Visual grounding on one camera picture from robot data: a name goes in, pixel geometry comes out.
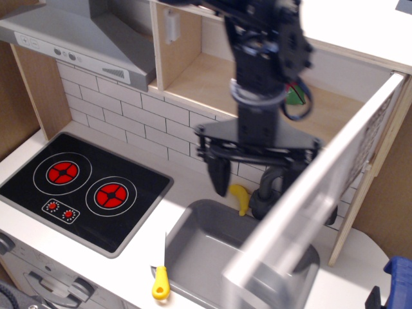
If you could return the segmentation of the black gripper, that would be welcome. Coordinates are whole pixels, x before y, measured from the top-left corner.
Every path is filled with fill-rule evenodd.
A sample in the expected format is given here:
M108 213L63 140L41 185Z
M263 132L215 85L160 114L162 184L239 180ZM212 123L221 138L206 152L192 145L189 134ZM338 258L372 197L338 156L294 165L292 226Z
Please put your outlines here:
M198 156L207 163L215 192L227 194L231 162L277 165L286 168L281 192L285 193L316 157L322 140L291 126L308 116L290 113L287 96L235 96L238 117L222 122L200 124L194 130L199 138Z

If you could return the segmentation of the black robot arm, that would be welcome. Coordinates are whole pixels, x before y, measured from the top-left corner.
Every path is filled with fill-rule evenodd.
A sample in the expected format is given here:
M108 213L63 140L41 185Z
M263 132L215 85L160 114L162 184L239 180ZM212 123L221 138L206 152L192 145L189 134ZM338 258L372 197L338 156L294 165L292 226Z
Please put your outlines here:
M195 1L225 21L236 76L230 92L238 107L232 120L199 125L198 155L207 164L214 190L224 196L232 162L267 165L299 176L322 142L291 126L300 115L286 107L287 88L303 85L300 73L311 66L312 45L303 35L299 1Z

